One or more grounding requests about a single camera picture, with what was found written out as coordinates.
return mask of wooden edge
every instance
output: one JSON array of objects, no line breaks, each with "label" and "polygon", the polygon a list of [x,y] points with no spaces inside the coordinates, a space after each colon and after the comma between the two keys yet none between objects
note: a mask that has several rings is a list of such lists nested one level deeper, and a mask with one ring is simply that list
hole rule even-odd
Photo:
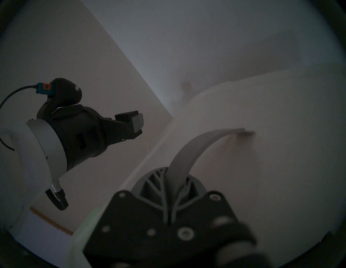
[{"label": "wooden edge", "polygon": [[34,209],[33,207],[30,207],[30,211],[32,213],[34,213],[36,216],[40,217],[42,220],[44,220],[45,222],[49,223],[51,226],[55,227],[56,229],[63,231],[64,233],[68,234],[68,235],[73,235],[73,232],[69,231],[68,229],[60,226],[59,224],[55,223],[54,221],[48,219],[46,216],[42,215],[41,213],[39,213],[36,209]]}]

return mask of cable connector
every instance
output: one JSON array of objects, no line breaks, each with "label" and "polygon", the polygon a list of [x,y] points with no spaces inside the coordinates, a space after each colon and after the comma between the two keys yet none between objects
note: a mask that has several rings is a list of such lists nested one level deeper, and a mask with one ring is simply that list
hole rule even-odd
[{"label": "cable connector", "polygon": [[48,95],[48,96],[54,96],[55,95],[55,85],[54,84],[46,84],[46,83],[37,83],[36,93]]}]

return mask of screw hole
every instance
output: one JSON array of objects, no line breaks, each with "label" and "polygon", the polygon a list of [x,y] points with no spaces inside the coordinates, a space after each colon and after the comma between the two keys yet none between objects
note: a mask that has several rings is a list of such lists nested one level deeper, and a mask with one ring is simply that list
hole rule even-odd
[{"label": "screw hole", "polygon": [[209,198],[213,201],[220,201],[221,200],[221,196],[219,196],[218,194],[211,194],[211,195],[209,195]]},{"label": "screw hole", "polygon": [[101,230],[102,230],[103,233],[108,233],[110,231],[110,226],[109,225],[105,225],[105,226],[102,227]]}]

